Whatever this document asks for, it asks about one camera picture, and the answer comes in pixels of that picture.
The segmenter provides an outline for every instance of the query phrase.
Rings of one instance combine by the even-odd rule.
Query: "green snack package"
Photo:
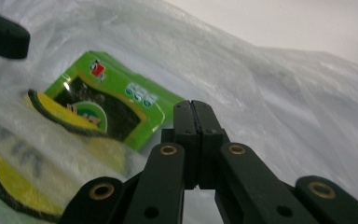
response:
[[[173,106],[184,100],[98,51],[83,54],[45,94],[88,120],[100,136],[134,150],[140,150],[158,127],[171,121]],[[77,130],[74,123],[65,126],[68,120],[60,123],[74,133],[85,129],[80,125]]]

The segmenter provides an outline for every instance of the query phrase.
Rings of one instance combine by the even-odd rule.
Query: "plastic bag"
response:
[[[62,206],[94,177],[126,179],[145,165],[144,156],[128,151],[131,170],[114,174],[84,142],[23,105],[26,90],[45,90],[91,49],[211,105],[231,141],[250,146],[282,181],[320,175],[358,199],[358,65],[325,53],[257,48],[159,1],[3,1],[0,13],[32,37],[26,61],[0,58],[0,126],[52,164],[45,176],[70,176],[75,187],[49,192],[21,173]],[[157,142],[156,134],[143,154]],[[36,222],[29,219],[0,202],[0,223]],[[221,222],[211,191],[186,193],[184,223]]]

